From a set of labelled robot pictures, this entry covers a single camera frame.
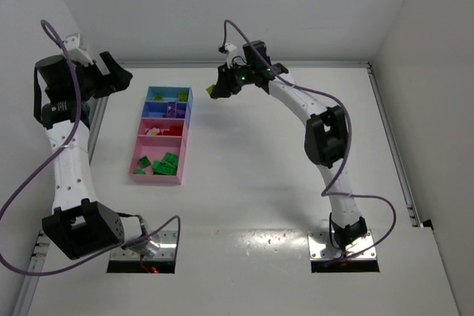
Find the green lego plate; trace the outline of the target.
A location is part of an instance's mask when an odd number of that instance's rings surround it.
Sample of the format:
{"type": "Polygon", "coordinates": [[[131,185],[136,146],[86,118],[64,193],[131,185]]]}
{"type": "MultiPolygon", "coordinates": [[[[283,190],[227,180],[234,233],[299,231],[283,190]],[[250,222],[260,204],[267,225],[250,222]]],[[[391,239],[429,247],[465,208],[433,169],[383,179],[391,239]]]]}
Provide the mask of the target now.
{"type": "Polygon", "coordinates": [[[177,167],[166,161],[154,161],[152,171],[154,175],[176,175],[177,167]]]}

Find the light blue bin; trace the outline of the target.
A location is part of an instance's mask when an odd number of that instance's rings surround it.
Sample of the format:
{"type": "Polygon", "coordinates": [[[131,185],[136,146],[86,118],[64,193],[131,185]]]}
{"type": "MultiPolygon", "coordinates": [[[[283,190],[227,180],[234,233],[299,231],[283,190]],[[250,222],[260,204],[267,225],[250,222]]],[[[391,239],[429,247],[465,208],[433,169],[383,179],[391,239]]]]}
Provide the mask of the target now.
{"type": "Polygon", "coordinates": [[[191,103],[193,101],[193,92],[190,87],[170,87],[170,86],[150,86],[147,90],[146,101],[154,101],[153,97],[155,95],[161,95],[164,97],[163,101],[177,101],[178,94],[182,91],[188,92],[188,100],[185,102],[191,103]]]}

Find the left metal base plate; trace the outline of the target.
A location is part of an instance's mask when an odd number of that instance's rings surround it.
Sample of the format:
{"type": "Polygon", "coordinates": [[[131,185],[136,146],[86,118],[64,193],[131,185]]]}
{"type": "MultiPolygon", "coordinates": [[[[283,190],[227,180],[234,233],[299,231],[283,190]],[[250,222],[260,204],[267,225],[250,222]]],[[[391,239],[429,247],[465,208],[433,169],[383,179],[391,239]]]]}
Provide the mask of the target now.
{"type": "Polygon", "coordinates": [[[113,249],[109,261],[138,262],[143,257],[144,261],[169,262],[174,260],[176,247],[177,231],[160,231],[136,246],[113,249]]]}

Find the dark green lego brick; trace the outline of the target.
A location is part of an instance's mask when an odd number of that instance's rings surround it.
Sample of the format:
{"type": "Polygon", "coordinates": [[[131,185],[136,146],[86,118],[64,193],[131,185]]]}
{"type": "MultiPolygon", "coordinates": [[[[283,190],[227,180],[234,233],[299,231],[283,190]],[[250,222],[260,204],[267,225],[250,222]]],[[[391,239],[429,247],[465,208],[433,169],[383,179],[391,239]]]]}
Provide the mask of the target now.
{"type": "Polygon", "coordinates": [[[146,168],[146,167],[149,167],[151,165],[151,162],[149,160],[149,158],[147,156],[143,156],[141,157],[139,160],[138,160],[140,166],[142,168],[146,168]]]}

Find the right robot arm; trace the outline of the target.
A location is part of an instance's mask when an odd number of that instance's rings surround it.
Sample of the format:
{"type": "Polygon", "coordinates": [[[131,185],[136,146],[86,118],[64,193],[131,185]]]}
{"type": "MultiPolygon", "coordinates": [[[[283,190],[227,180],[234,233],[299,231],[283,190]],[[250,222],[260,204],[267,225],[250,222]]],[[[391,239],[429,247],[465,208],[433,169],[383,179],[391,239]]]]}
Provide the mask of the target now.
{"type": "Polygon", "coordinates": [[[226,55],[226,62],[218,67],[218,80],[208,89],[213,99],[229,98],[245,85],[253,84],[266,94],[279,100],[304,125],[304,151],[316,165],[324,184],[322,195],[331,206],[330,241],[335,249],[344,251],[347,246],[367,234],[367,225],[350,191],[350,181],[344,167],[344,155],[349,135],[344,110],[339,105],[326,106],[300,88],[289,70],[280,63],[267,67],[261,62],[266,56],[263,41],[254,41],[260,55],[248,44],[243,46],[245,60],[236,64],[237,47],[229,42],[218,49],[226,55]]]}

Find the dark blue bin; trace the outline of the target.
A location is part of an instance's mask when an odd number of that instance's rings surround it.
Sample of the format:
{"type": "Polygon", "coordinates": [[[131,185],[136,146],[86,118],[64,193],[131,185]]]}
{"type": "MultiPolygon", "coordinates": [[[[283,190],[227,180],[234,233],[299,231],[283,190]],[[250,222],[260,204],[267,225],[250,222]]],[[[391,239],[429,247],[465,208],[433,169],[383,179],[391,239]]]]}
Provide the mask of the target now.
{"type": "MultiPolygon", "coordinates": [[[[166,117],[166,108],[167,102],[169,101],[145,101],[144,106],[141,112],[142,118],[167,118],[166,117]]],[[[186,121],[187,126],[190,126],[190,119],[191,119],[191,112],[192,106],[188,102],[177,102],[176,103],[183,103],[187,105],[186,115],[184,119],[186,121]]]]}

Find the upper pink bin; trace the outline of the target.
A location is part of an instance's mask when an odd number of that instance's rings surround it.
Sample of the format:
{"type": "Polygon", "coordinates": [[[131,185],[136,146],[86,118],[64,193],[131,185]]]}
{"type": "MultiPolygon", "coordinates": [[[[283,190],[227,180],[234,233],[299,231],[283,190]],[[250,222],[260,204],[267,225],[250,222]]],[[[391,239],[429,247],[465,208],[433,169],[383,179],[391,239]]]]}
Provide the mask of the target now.
{"type": "Polygon", "coordinates": [[[177,119],[177,118],[142,118],[138,126],[137,135],[146,135],[146,131],[153,127],[158,127],[162,131],[163,129],[169,130],[173,126],[183,127],[182,136],[158,135],[158,136],[152,136],[152,137],[159,137],[159,136],[186,137],[187,136],[186,121],[184,119],[177,119]]]}

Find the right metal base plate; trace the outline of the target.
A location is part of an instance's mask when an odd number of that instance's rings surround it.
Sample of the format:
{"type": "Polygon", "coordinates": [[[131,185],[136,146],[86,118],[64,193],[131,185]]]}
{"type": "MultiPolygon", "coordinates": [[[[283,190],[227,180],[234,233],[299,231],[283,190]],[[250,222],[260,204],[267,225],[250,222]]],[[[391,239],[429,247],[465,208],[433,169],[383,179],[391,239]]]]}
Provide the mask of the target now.
{"type": "MultiPolygon", "coordinates": [[[[343,257],[342,251],[330,243],[330,237],[327,231],[311,232],[308,234],[307,239],[310,260],[323,261],[343,257]]],[[[353,257],[353,259],[376,260],[377,252],[373,243],[372,232],[369,231],[365,236],[357,238],[351,244],[346,245],[346,255],[349,256],[363,251],[361,254],[353,257]]]]}

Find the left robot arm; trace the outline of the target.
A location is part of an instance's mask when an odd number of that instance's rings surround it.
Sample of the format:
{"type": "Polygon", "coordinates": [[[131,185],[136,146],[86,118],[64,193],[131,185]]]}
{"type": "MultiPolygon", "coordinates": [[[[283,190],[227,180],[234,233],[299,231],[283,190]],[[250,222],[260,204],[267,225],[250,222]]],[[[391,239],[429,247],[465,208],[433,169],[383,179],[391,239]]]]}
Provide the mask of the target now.
{"type": "Polygon", "coordinates": [[[90,172],[90,98],[107,97],[128,88],[132,74],[107,51],[100,54],[102,74],[94,61],[63,55],[36,62],[36,76],[46,88],[35,88],[34,116],[45,128],[54,152],[55,196],[52,212],[42,219],[47,237],[71,260],[111,246],[132,246],[145,235],[139,215],[114,212],[99,201],[90,172]]]}

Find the lime small lego brick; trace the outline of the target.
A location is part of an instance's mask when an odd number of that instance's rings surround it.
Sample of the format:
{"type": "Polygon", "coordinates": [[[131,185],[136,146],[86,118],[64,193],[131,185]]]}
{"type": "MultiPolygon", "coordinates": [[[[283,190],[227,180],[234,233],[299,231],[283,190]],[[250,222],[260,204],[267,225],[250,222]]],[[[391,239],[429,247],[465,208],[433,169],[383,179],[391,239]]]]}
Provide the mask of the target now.
{"type": "Polygon", "coordinates": [[[215,88],[214,85],[209,86],[209,87],[206,89],[207,93],[208,93],[209,95],[212,95],[212,93],[213,93],[213,91],[214,91],[214,88],[215,88]]]}

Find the metal base plate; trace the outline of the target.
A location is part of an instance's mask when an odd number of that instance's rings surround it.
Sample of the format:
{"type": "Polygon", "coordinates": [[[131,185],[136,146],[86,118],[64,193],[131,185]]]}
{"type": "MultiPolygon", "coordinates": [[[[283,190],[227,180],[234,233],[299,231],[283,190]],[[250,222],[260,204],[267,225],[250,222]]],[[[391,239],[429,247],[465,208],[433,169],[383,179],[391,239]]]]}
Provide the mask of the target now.
{"type": "MultiPolygon", "coordinates": [[[[307,239],[310,260],[323,261],[343,257],[342,251],[330,243],[330,237],[327,231],[311,232],[308,234],[307,239]]],[[[373,243],[372,232],[369,231],[365,236],[357,238],[351,244],[346,245],[346,255],[349,256],[363,251],[361,254],[353,257],[353,259],[376,260],[377,252],[373,243]]]]}
{"type": "Polygon", "coordinates": [[[177,231],[160,231],[136,246],[113,249],[109,261],[138,262],[143,257],[144,261],[169,262],[174,260],[176,247],[177,231]]]}

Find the purple half round lego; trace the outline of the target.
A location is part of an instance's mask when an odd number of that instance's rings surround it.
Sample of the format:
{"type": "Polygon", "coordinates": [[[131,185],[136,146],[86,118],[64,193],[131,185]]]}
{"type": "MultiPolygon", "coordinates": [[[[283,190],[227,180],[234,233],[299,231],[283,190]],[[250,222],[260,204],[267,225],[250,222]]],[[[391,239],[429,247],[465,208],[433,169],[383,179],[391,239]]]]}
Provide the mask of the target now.
{"type": "Polygon", "coordinates": [[[167,102],[166,117],[167,118],[175,118],[176,117],[176,102],[174,102],[174,101],[167,102]]]}

